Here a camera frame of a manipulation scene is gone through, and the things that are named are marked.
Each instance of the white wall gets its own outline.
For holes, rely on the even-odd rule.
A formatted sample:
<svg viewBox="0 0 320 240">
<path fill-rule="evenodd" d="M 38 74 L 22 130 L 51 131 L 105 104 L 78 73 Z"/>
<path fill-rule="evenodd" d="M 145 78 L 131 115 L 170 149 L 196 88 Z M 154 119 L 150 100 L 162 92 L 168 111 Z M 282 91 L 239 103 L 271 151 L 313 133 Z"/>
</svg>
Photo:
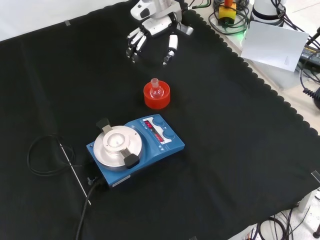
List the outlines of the white wall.
<svg viewBox="0 0 320 240">
<path fill-rule="evenodd" d="M 0 0 L 0 41 L 125 1 L 127 0 Z"/>
</svg>

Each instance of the wire bundle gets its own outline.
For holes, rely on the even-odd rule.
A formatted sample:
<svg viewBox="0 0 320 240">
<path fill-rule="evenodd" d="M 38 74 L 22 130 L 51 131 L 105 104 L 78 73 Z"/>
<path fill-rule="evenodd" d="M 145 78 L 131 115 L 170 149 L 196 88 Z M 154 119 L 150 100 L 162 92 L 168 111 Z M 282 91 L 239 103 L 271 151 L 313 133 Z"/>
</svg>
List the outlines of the wire bundle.
<svg viewBox="0 0 320 240">
<path fill-rule="evenodd" d="M 290 240 L 290 235 L 291 235 L 291 239 L 294 240 L 294 234 L 293 232 L 298 228 L 300 227 L 300 225 L 304 222 L 304 220 L 306 219 L 306 216 L 310 210 L 310 207 L 308 208 L 308 210 L 306 211 L 302 221 L 298 224 L 298 226 L 296 226 L 294 229 L 292 229 L 292 226 L 291 226 L 291 216 L 292 216 L 292 212 L 293 212 L 293 208 L 290 209 L 290 212 L 289 212 L 289 215 L 288 217 L 281 211 L 280 213 L 284 216 L 284 218 L 286 219 L 286 227 L 283 225 L 283 223 L 278 220 L 276 218 L 275 215 L 273 215 L 273 217 L 269 217 L 266 221 L 274 221 L 274 231 L 275 231 L 275 237 L 276 237 L 276 240 L 279 240 L 278 239 L 278 234 L 277 234 L 277 229 L 276 229 L 276 224 L 278 224 L 280 227 L 281 227 L 281 230 L 282 230 L 282 237 L 280 238 L 280 240 Z M 264 237 L 262 236 L 261 234 L 261 225 L 264 223 L 265 221 L 263 222 L 260 222 L 256 225 L 256 230 L 255 230 L 255 234 L 253 236 L 253 232 L 254 230 L 252 229 L 251 231 L 251 237 L 248 239 L 250 240 L 256 240 L 256 237 L 259 233 L 259 236 L 262 240 L 265 240 Z"/>
<path fill-rule="evenodd" d="M 238 0 L 234 1 L 233 3 L 236 4 L 236 8 L 230 7 L 230 6 L 224 6 L 224 1 L 222 0 L 214 0 L 213 2 L 213 13 L 209 16 L 208 20 L 211 25 L 211 27 L 218 33 L 223 34 L 223 35 L 236 35 L 236 34 L 241 34 L 244 33 L 247 29 L 247 26 L 249 24 L 249 8 L 248 4 L 249 1 L 247 0 Z M 220 6 L 224 6 L 226 9 L 232 9 L 236 12 L 237 15 L 241 16 L 242 18 L 233 24 L 224 22 L 220 20 L 217 16 L 217 12 L 219 11 Z M 212 22 L 211 22 L 211 17 L 214 16 L 218 22 L 218 24 L 222 25 L 222 27 L 226 30 L 227 28 L 231 29 L 239 29 L 242 28 L 239 31 L 234 31 L 234 32 L 227 32 L 227 31 L 221 31 L 219 28 L 217 28 Z"/>
</svg>

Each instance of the black cable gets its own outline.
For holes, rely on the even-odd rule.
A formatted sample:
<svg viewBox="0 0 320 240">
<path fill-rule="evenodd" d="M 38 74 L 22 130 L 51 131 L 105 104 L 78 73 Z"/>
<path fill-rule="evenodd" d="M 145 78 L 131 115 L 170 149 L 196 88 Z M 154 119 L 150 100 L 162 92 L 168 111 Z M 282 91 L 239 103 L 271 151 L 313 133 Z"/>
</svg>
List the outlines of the black cable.
<svg viewBox="0 0 320 240">
<path fill-rule="evenodd" d="M 256 225 L 256 230 L 255 230 L 254 236 L 253 236 L 253 238 L 251 238 L 251 240 L 256 240 L 256 237 L 257 237 L 257 235 L 258 235 L 258 232 L 260 231 L 260 227 L 261 227 L 261 224 L 258 223 L 258 224 Z"/>
<path fill-rule="evenodd" d="M 252 228 L 251 230 L 251 235 L 250 235 L 250 239 L 252 240 L 252 235 L 254 234 L 254 228 Z"/>
<path fill-rule="evenodd" d="M 34 175 L 37 175 L 37 176 L 41 176 L 41 177 L 52 177 L 52 176 L 56 176 L 56 175 L 59 175 L 61 173 L 63 173 L 64 171 L 68 170 L 70 167 L 83 167 L 83 165 L 72 165 L 71 163 L 73 162 L 73 160 L 75 159 L 75 152 L 73 150 L 73 148 L 71 146 L 64 146 L 63 149 L 65 150 L 69 150 L 71 152 L 71 157 L 69 158 L 69 163 L 66 163 L 66 162 L 63 162 L 64 166 L 62 167 L 59 167 L 57 169 L 53 169 L 53 170 L 46 170 L 46 171 L 43 171 L 43 170 L 37 170 L 37 169 L 34 169 L 32 166 L 31 166 L 31 158 L 30 158 L 30 155 L 31 155 L 31 152 L 32 150 L 34 149 L 34 147 L 42 140 L 46 139 L 46 138 L 54 138 L 58 144 L 58 147 L 59 149 L 61 149 L 62 151 L 62 147 L 63 145 L 61 144 L 60 140 L 59 139 L 62 139 L 63 140 L 63 137 L 61 136 L 58 136 L 58 135 L 54 135 L 54 134 L 51 134 L 51 135 L 46 135 L 46 136 L 41 136 L 41 137 L 38 137 L 37 139 L 35 139 L 30 147 L 29 147 L 29 150 L 28 150 L 28 153 L 27 153 L 27 156 L 26 156 L 26 165 L 28 167 L 28 169 L 34 174 Z"/>
<path fill-rule="evenodd" d="M 190 3 L 189 7 L 191 7 L 191 5 L 192 5 L 194 2 L 195 2 L 195 0 L 193 0 L 193 1 Z"/>
<path fill-rule="evenodd" d="M 299 223 L 298 226 L 296 226 L 296 227 L 290 232 L 290 234 L 292 234 L 292 233 L 304 222 L 304 220 L 305 220 L 305 218 L 306 218 L 306 216 L 307 216 L 307 214 L 308 214 L 308 212 L 309 212 L 309 210 L 310 210 L 310 207 L 311 207 L 311 206 L 309 206 L 308 210 L 306 211 L 306 213 L 305 213 L 302 221 Z"/>
<path fill-rule="evenodd" d="M 276 221 L 273 221 L 273 223 L 274 223 L 275 238 L 276 238 L 276 240 L 278 240 Z"/>
<path fill-rule="evenodd" d="M 291 225 L 291 216 L 292 216 L 292 212 L 293 212 L 293 208 L 290 209 L 290 212 L 289 212 L 289 215 L 288 215 L 288 219 L 287 219 L 287 223 L 286 223 L 286 232 L 285 232 L 285 239 L 286 240 L 289 240 L 289 237 L 290 237 L 290 225 Z"/>
<path fill-rule="evenodd" d="M 274 221 L 274 223 L 277 223 L 281 227 L 281 230 L 282 230 L 282 238 L 281 238 L 281 240 L 285 240 L 286 228 L 283 225 L 283 223 L 280 220 L 276 219 L 275 217 L 271 217 L 271 216 L 266 221 Z M 265 221 L 261 222 L 260 223 L 260 227 L 259 227 L 259 235 L 260 235 L 261 240 L 265 240 L 264 237 L 261 234 L 261 225 L 264 222 Z"/>
<path fill-rule="evenodd" d="M 312 80 L 314 80 L 317 83 L 320 83 L 320 78 L 315 74 L 315 72 L 313 70 L 310 70 L 310 73 L 316 78 L 316 80 L 315 79 L 312 79 Z"/>
<path fill-rule="evenodd" d="M 213 13 L 210 14 L 210 16 L 209 16 L 209 18 L 208 18 L 208 21 L 209 21 L 211 27 L 212 27 L 216 32 L 218 32 L 218 33 L 220 33 L 220 34 L 223 34 L 223 35 L 227 35 L 227 36 L 244 33 L 244 32 L 246 31 L 246 29 L 247 29 L 248 24 L 249 24 L 249 17 L 248 17 L 249 8 L 246 7 L 245 5 L 239 3 L 238 6 L 239 6 L 241 9 L 243 9 L 243 12 L 244 12 L 244 13 L 242 13 L 240 10 L 237 10 L 237 9 L 235 9 L 235 8 L 233 8 L 233 7 L 224 6 L 224 8 L 226 8 L 226 9 L 232 9 L 232 10 L 234 10 L 238 15 L 242 16 L 242 18 L 241 18 L 238 22 L 233 23 L 233 24 L 229 24 L 229 23 L 227 23 L 227 22 L 221 21 L 221 20 L 218 18 L 218 16 L 217 16 L 217 11 L 219 10 L 219 7 L 220 7 L 221 5 L 223 5 L 224 3 L 225 3 L 225 2 L 222 1 L 222 2 L 218 3 L 216 6 L 214 6 Z M 215 25 L 213 25 L 213 23 L 211 22 L 211 17 L 212 17 L 212 15 L 214 15 L 214 17 L 216 18 L 218 24 L 222 24 L 223 28 L 225 28 L 225 29 L 226 29 L 226 28 L 234 28 L 234 29 L 235 29 L 235 28 L 242 28 L 242 27 L 244 27 L 244 28 L 243 28 L 242 30 L 240 30 L 240 31 L 223 32 L 223 31 L 221 31 L 219 28 L 217 28 Z"/>
<path fill-rule="evenodd" d="M 310 74 L 308 74 L 307 72 L 303 71 L 303 74 L 304 74 L 304 77 L 307 77 L 313 81 L 315 81 L 316 83 L 319 83 L 320 84 L 320 79 L 317 77 L 317 75 L 313 72 L 313 71 L 310 71 L 312 73 L 312 75 L 315 77 L 313 78 Z"/>
<path fill-rule="evenodd" d="M 320 51 L 318 50 L 318 51 L 312 53 L 312 54 L 307 58 L 307 60 L 303 63 L 303 66 L 302 66 L 302 68 L 300 69 L 300 83 L 301 83 L 301 85 L 302 85 L 302 87 L 303 87 L 303 92 L 304 92 L 305 94 L 307 94 L 308 96 L 312 97 L 313 99 L 316 99 L 316 100 L 320 100 L 320 92 L 313 92 L 313 91 L 311 91 L 311 90 L 309 90 L 308 88 L 305 87 L 305 85 L 304 85 L 304 83 L 303 83 L 303 81 L 302 81 L 302 73 L 304 72 L 304 69 L 305 69 L 305 67 L 306 67 L 307 62 L 308 62 L 314 55 L 318 54 L 319 52 L 320 52 Z"/>
<path fill-rule="evenodd" d="M 85 219 L 85 213 L 86 213 L 86 209 L 87 209 L 87 206 L 88 206 L 88 201 L 89 201 L 89 198 L 90 198 L 92 192 L 94 191 L 94 189 L 97 186 L 100 186 L 100 185 L 104 184 L 105 182 L 106 182 L 106 180 L 104 178 L 100 178 L 95 183 L 93 183 L 92 187 L 90 188 L 90 190 L 89 190 L 89 192 L 88 192 L 88 194 L 87 194 L 87 196 L 85 198 L 85 201 L 84 201 L 84 206 L 83 206 L 83 209 L 82 209 L 80 222 L 79 222 L 78 228 L 76 230 L 75 240 L 79 240 L 81 228 L 83 226 L 83 222 L 84 222 L 84 219 Z"/>
<path fill-rule="evenodd" d="M 278 16 L 279 16 L 279 19 L 283 20 L 289 27 L 291 27 L 292 29 L 294 30 L 299 30 L 301 32 L 304 32 L 300 27 L 298 27 L 297 25 L 295 25 L 291 20 L 290 18 L 288 17 L 288 15 L 286 14 L 287 12 L 287 9 L 284 5 L 282 5 L 281 3 L 281 0 L 277 1 L 275 0 L 271 0 L 271 3 L 273 4 L 273 6 L 276 8 L 277 10 L 277 13 L 278 13 Z M 312 42 L 313 45 L 315 45 L 318 49 L 320 49 L 320 43 L 318 41 L 316 41 L 312 36 L 308 36 L 308 40 Z"/>
<path fill-rule="evenodd" d="M 288 225 L 288 223 L 289 223 L 289 227 L 290 227 L 291 232 L 292 232 L 292 226 L 291 226 L 291 224 L 290 224 L 287 216 L 286 216 L 282 211 L 281 211 L 280 213 L 281 213 L 281 214 L 284 216 L 284 218 L 286 219 L 287 225 Z"/>
</svg>

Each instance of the metal rod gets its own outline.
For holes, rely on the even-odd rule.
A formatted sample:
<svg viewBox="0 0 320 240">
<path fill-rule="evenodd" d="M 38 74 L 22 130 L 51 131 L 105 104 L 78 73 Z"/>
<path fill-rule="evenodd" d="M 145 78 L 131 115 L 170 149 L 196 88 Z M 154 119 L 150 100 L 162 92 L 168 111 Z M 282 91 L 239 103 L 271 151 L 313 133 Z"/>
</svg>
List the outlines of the metal rod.
<svg viewBox="0 0 320 240">
<path fill-rule="evenodd" d="M 70 160 L 69 160 L 69 158 L 68 158 L 68 156 L 67 156 L 67 154 L 66 154 L 66 152 L 65 152 L 65 150 L 64 150 L 64 147 L 61 145 L 61 143 L 60 143 L 60 147 L 61 147 L 61 149 L 62 149 L 62 151 L 63 151 L 66 159 L 68 160 L 69 165 L 70 165 L 71 168 L 72 168 L 73 174 L 75 175 L 76 179 L 78 180 L 78 183 L 79 183 L 79 185 L 80 185 L 80 187 L 81 187 L 81 189 L 82 189 L 83 194 L 85 195 L 85 197 L 87 197 L 86 191 L 84 190 L 84 187 L 82 186 L 82 184 L 81 184 L 81 182 L 80 182 L 80 180 L 79 180 L 79 178 L 78 178 L 78 175 L 76 174 L 76 171 L 75 171 L 74 167 L 72 166 L 72 164 L 71 164 L 71 162 L 70 162 Z"/>
</svg>

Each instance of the electronic equipment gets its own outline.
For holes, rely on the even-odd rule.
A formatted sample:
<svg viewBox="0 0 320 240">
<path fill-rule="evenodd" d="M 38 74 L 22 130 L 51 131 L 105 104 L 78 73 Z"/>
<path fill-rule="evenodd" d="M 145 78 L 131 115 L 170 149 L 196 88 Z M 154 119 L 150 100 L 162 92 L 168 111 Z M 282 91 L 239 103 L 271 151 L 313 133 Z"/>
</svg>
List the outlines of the electronic equipment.
<svg viewBox="0 0 320 240">
<path fill-rule="evenodd" d="M 314 48 L 314 47 L 311 47 L 311 46 L 308 46 L 308 45 L 305 45 L 303 50 L 302 50 L 302 53 L 301 53 L 301 57 L 299 59 L 300 62 L 304 63 L 305 61 L 308 60 L 308 58 L 312 55 L 312 54 L 315 54 L 316 52 L 318 52 L 319 50 Z M 316 69 L 320 69 L 320 52 L 313 55 L 306 63 L 307 66 L 310 66 L 310 67 L 314 67 Z"/>
<path fill-rule="evenodd" d="M 185 147 L 159 114 L 113 127 L 103 119 L 97 126 L 103 132 L 86 147 L 111 188 Z"/>
</svg>

